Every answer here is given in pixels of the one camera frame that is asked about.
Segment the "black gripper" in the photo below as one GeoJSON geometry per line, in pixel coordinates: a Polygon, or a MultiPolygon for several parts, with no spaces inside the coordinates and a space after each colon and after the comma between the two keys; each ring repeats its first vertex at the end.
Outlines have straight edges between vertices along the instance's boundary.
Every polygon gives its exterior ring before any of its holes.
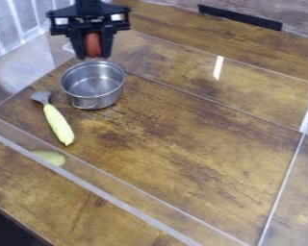
{"type": "Polygon", "coordinates": [[[108,59],[112,55],[115,32],[131,29],[130,13],[131,8],[124,5],[104,3],[102,0],[76,0],[72,6],[47,12],[51,34],[69,35],[76,56],[83,61],[86,39],[82,31],[87,33],[102,29],[102,57],[108,59]]]}

